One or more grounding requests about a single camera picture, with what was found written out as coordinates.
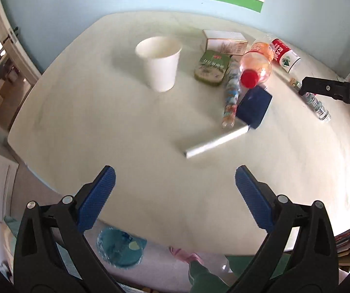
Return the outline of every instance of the red and white label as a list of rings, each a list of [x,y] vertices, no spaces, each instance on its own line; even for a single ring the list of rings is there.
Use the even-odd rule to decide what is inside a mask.
[[[276,60],[285,71],[290,73],[291,68],[301,59],[301,57],[280,39],[275,39],[272,43],[275,47],[274,60]]]

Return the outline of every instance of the tabletop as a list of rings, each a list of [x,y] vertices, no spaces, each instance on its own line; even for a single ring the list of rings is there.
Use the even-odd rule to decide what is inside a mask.
[[[100,219],[131,234],[186,250],[254,254],[266,236],[235,185],[246,165],[275,194],[326,205],[335,234],[350,228],[350,106],[322,98],[323,123],[279,74],[257,130],[186,159],[183,151],[220,129],[223,89],[197,82],[202,29],[264,35],[234,22],[175,12],[103,17],[50,65],[20,110],[8,143],[49,187],[63,195],[92,182],[104,165],[116,187]],[[183,43],[174,88],[155,93],[134,54],[141,40],[167,35]],[[336,74],[297,50],[310,75]],[[292,248],[291,237],[287,248]]]

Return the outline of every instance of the green pants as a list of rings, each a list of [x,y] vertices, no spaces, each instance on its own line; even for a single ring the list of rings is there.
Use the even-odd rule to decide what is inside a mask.
[[[271,278],[283,273],[289,261],[290,255],[284,253]],[[233,273],[240,277],[247,266],[251,263],[253,256],[228,256],[229,265]],[[218,276],[197,261],[192,261],[189,268],[189,280],[192,285],[190,293],[225,293],[229,286]]]

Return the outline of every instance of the metal screw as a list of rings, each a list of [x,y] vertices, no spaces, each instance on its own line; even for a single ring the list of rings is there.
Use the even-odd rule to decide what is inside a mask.
[[[319,200],[315,202],[315,206],[317,208],[320,208],[320,209],[324,208],[324,204],[322,202],[320,202]]]
[[[280,203],[286,204],[289,201],[289,199],[285,195],[279,195],[278,196],[278,201]]]
[[[65,204],[65,205],[68,205],[70,203],[72,203],[73,201],[73,197],[72,196],[65,196],[63,199],[62,199],[62,202]]]
[[[35,201],[30,201],[28,204],[27,204],[27,208],[28,209],[33,209],[35,207]]]

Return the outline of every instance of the foot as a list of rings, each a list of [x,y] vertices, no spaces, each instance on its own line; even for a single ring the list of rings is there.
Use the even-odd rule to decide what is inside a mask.
[[[175,249],[173,247],[170,247],[169,249],[171,254],[174,256],[176,260],[179,260],[188,264],[190,264],[192,261],[198,261],[201,265],[203,265],[202,258],[196,253],[189,254],[187,251],[180,248]]]

